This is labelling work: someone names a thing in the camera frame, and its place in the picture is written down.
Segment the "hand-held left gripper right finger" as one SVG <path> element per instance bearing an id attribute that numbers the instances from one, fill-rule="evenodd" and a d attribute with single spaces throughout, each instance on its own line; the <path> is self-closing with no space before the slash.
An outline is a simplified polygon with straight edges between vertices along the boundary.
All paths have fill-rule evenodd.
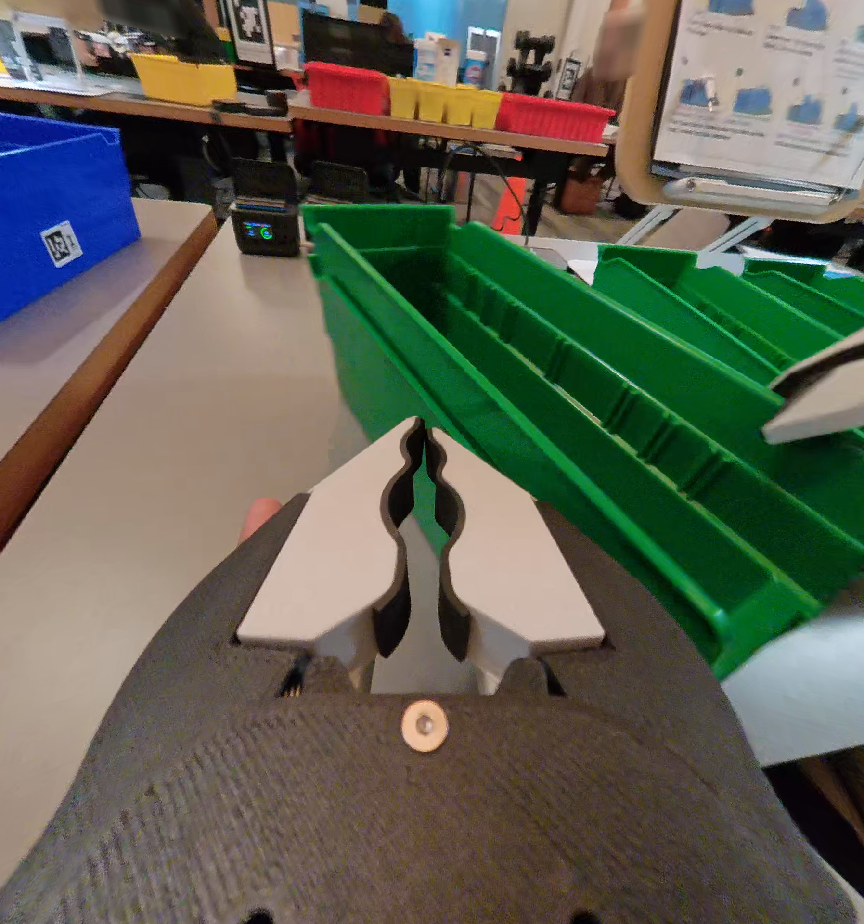
<path id="1" fill-rule="evenodd" d="M 510 664 L 602 646 L 606 630 L 530 492 L 443 430 L 426 430 L 442 640 L 495 693 Z"/>

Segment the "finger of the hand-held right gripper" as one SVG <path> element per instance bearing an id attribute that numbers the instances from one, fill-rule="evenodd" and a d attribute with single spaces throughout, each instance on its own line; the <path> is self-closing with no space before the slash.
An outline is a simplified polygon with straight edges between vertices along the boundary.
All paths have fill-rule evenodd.
<path id="1" fill-rule="evenodd" d="M 782 398 L 793 398 L 836 369 L 864 359 L 864 328 L 789 367 L 770 384 Z"/>
<path id="2" fill-rule="evenodd" d="M 781 445 L 864 428 L 864 359 L 840 365 L 795 399 L 787 401 L 761 428 L 764 440 Z"/>

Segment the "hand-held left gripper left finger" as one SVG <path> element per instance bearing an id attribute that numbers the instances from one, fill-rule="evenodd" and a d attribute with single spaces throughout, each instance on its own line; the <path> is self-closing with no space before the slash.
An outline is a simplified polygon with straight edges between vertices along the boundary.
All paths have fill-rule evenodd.
<path id="1" fill-rule="evenodd" d="M 408 417 L 302 498 L 287 538 L 236 633 L 242 645 L 335 658 L 372 689 L 377 659 L 403 641 L 412 614 L 406 544 L 425 422 Z"/>

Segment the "green plastic bin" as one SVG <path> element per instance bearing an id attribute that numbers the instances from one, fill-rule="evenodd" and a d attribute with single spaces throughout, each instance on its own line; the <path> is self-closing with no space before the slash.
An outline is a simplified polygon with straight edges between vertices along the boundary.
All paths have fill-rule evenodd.
<path id="1" fill-rule="evenodd" d="M 624 334 L 590 347 L 628 385 L 749 466 L 774 457 L 841 456 L 864 430 L 768 445 L 763 425 L 783 398 L 772 381 L 837 339 L 778 298 L 725 268 L 701 268 L 693 253 L 609 247 L 593 288 L 635 320 Z"/>
<path id="2" fill-rule="evenodd" d="M 590 347 L 635 317 L 480 225 L 362 243 L 312 268 L 367 435 L 410 414 L 553 504 L 653 594 L 723 679 L 845 583 L 838 535 L 760 468 L 628 385 Z"/>
<path id="3" fill-rule="evenodd" d="M 722 626 L 809 615 L 864 569 L 864 436 L 764 442 L 777 396 L 447 206 L 310 205 L 340 382 L 364 427 L 422 414 Z"/>
<path id="4" fill-rule="evenodd" d="M 833 331 L 837 339 L 864 329 L 864 277 L 825 263 L 746 260 L 741 277 Z"/>

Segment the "grey desk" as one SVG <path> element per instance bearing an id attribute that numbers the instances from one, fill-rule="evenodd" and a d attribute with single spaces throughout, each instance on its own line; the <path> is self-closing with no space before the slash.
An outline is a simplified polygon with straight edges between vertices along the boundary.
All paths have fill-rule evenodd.
<path id="1" fill-rule="evenodd" d="M 303 496 L 380 438 L 335 371 L 307 260 L 225 227 L 0 554 L 0 922 L 855 921 L 689 642 L 550 502 L 606 639 L 494 696 L 237 641 Z M 444 430 L 381 436 L 408 417 Z M 391 660 L 427 663 L 404 522 Z"/>

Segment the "white board stand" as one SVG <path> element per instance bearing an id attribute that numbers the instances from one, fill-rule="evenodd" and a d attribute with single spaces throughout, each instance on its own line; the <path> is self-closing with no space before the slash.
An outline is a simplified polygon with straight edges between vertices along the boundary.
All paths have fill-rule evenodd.
<path id="1" fill-rule="evenodd" d="M 617 241 L 621 247 L 649 247 L 720 254 L 736 248 L 772 224 L 767 216 L 731 224 L 728 214 L 710 209 L 657 205 Z"/>

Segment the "printed instruction sheet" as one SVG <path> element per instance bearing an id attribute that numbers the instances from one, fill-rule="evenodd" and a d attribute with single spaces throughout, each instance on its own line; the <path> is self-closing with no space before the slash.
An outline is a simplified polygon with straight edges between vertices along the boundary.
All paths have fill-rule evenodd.
<path id="1" fill-rule="evenodd" d="M 654 162 L 856 191 L 864 1 L 680 2 Z"/>

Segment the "beige document board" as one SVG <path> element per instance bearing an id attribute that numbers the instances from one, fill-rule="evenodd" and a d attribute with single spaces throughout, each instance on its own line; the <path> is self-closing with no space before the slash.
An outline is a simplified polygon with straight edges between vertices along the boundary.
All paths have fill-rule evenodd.
<path id="1" fill-rule="evenodd" d="M 694 207 L 825 225 L 864 218 L 864 183 L 856 191 L 787 186 L 760 178 L 687 172 L 654 162 L 659 105 L 680 2 L 645 2 L 641 42 L 626 87 L 616 138 L 623 190 L 648 205 Z"/>

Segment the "wood-edged grey table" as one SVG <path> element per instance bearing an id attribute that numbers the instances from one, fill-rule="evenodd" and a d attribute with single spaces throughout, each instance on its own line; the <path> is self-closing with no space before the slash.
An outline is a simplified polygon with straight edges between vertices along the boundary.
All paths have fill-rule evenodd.
<path id="1" fill-rule="evenodd" d="M 141 237 L 0 323 L 0 553 L 218 232 L 136 199 Z"/>

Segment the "black microscope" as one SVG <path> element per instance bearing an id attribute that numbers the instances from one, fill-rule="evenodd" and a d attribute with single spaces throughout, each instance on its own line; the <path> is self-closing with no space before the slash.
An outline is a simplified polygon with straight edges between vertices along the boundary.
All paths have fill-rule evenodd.
<path id="1" fill-rule="evenodd" d="M 546 58 L 555 50 L 555 36 L 534 36 L 527 29 L 520 29 L 514 48 L 518 55 L 507 61 L 508 91 L 536 97 L 553 74 L 553 63 Z"/>

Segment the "blue plastic bin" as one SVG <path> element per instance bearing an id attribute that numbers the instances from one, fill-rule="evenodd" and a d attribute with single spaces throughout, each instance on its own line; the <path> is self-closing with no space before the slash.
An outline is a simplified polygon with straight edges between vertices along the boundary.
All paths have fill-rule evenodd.
<path id="1" fill-rule="evenodd" d="M 116 129 L 0 113 L 0 323 L 140 236 Z"/>

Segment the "large yellow bin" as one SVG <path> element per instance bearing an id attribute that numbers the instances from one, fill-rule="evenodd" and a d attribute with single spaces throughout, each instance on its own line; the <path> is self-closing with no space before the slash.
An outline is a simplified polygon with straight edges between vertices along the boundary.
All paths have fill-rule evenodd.
<path id="1" fill-rule="evenodd" d="M 152 53 L 132 53 L 130 61 L 150 99 L 211 108 L 217 100 L 234 100 L 238 92 L 230 64 L 196 64 Z"/>

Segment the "white carton box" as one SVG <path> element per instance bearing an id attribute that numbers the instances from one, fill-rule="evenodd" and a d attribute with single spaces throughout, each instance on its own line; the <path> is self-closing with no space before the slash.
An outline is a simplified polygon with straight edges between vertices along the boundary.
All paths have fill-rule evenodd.
<path id="1" fill-rule="evenodd" d="M 428 32 L 414 42 L 415 63 L 413 77 L 423 82 L 449 86 L 459 81 L 461 43 L 444 34 Z"/>

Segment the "black monitor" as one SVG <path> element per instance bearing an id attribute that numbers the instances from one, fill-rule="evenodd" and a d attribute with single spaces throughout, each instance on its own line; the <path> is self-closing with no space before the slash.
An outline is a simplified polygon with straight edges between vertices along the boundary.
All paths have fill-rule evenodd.
<path id="1" fill-rule="evenodd" d="M 412 77 L 414 44 L 396 41 L 380 25 L 300 12 L 304 63 L 318 62 L 375 70 L 387 76 Z"/>

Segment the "printed tag sign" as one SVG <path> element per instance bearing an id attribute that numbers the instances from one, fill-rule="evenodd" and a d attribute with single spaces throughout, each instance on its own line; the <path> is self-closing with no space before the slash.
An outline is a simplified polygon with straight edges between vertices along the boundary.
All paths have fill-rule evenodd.
<path id="1" fill-rule="evenodd" d="M 266 1 L 224 1 L 228 28 L 241 64 L 275 66 Z"/>

